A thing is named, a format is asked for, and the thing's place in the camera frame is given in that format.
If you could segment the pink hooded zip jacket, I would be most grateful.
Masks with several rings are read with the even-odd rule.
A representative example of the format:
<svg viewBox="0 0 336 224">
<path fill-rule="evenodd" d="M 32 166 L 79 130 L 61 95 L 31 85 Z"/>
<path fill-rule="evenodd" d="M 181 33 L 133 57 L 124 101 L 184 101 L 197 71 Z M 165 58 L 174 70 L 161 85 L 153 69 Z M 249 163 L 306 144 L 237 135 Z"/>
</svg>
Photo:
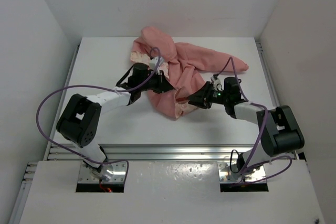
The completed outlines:
<svg viewBox="0 0 336 224">
<path fill-rule="evenodd" d="M 157 111 L 173 120 L 196 109 L 185 98 L 205 84 L 201 71 L 219 72 L 225 69 L 232 72 L 249 68 L 248 64 L 236 57 L 233 63 L 229 63 L 230 54 L 185 42 L 174 42 L 170 35 L 158 28 L 144 27 L 140 37 L 133 42 L 130 60 L 132 63 L 148 65 L 157 55 L 161 55 L 164 60 L 159 69 L 164 72 L 174 90 L 161 94 L 148 91 L 148 98 Z"/>
</svg>

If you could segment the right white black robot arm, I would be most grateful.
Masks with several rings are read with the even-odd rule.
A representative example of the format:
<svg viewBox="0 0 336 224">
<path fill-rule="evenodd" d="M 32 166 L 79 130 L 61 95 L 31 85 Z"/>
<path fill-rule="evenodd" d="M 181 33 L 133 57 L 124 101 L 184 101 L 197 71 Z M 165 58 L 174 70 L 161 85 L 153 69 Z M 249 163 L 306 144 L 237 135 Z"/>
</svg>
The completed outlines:
<svg viewBox="0 0 336 224">
<path fill-rule="evenodd" d="M 231 118 L 256 124 L 259 128 L 252 149 L 238 155 L 234 173 L 246 174 L 281 154 L 304 147 L 304 136 L 291 107 L 282 105 L 269 110 L 243 96 L 240 79 L 225 78 L 223 88 L 216 81 L 213 78 L 189 95 L 189 104 L 201 109 L 210 109 L 213 104 L 223 105 Z"/>
</svg>

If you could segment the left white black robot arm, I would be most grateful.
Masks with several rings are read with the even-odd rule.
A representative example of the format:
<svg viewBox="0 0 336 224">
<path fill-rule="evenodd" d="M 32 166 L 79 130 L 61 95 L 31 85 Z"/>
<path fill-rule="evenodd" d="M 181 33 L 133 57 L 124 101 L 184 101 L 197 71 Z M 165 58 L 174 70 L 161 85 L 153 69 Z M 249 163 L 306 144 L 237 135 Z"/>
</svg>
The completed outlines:
<svg viewBox="0 0 336 224">
<path fill-rule="evenodd" d="M 116 83 L 112 91 L 96 95 L 74 94 L 60 116 L 56 130 L 85 157 L 90 168 L 99 171 L 108 158 L 94 140 L 100 115 L 133 104 L 144 91 L 161 94 L 174 90 L 162 70 L 154 71 L 144 63 L 135 63 Z"/>
</svg>

